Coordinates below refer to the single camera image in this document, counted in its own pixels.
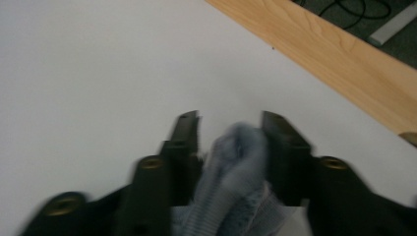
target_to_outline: cloth fold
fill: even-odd
[[[217,139],[189,206],[172,209],[174,235],[274,235],[294,211],[266,181],[268,143],[245,123]]]

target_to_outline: fabric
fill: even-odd
[[[283,206],[266,181],[267,141],[239,123],[213,145],[189,206],[172,210],[174,235],[274,235],[293,207]]]

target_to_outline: floor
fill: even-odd
[[[355,36],[366,40],[376,29],[381,27],[389,19],[402,11],[414,0],[384,0],[391,8],[390,14],[377,20],[362,19],[357,25],[347,29],[346,31]],[[334,0],[297,0],[298,4],[303,5],[307,10],[319,14]],[[354,12],[362,12],[362,4],[360,0],[342,0],[341,3]],[[381,16],[387,12],[385,7],[379,0],[365,0],[367,16]],[[324,14],[323,18],[344,28],[354,23],[358,17],[352,16],[337,5],[330,7]],[[417,69],[417,19],[414,19],[407,27],[387,41],[380,49],[397,58],[398,60]]]

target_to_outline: black plastic part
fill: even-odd
[[[373,194],[340,159],[315,158],[313,184],[308,218],[314,235],[416,235],[397,213],[403,213],[404,218],[411,220],[413,215],[415,219],[415,209],[413,214]]]
[[[198,112],[178,117],[171,139],[163,143],[160,156],[168,162],[171,173],[172,206],[184,206],[193,197],[203,162],[198,159]]]
[[[123,195],[115,235],[170,235],[169,200],[167,163],[157,155],[142,159]]]
[[[119,207],[122,190],[86,203],[82,193],[68,192],[48,201],[33,218],[22,236],[110,236],[113,235],[114,212]],[[62,215],[47,215],[54,203],[65,199],[78,199],[73,211]]]
[[[262,130],[268,139],[272,189],[285,205],[297,207],[307,197],[312,148],[280,115],[264,111]]]

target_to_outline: wooden edge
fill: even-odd
[[[417,71],[289,0],[207,0],[396,134],[417,132]]]

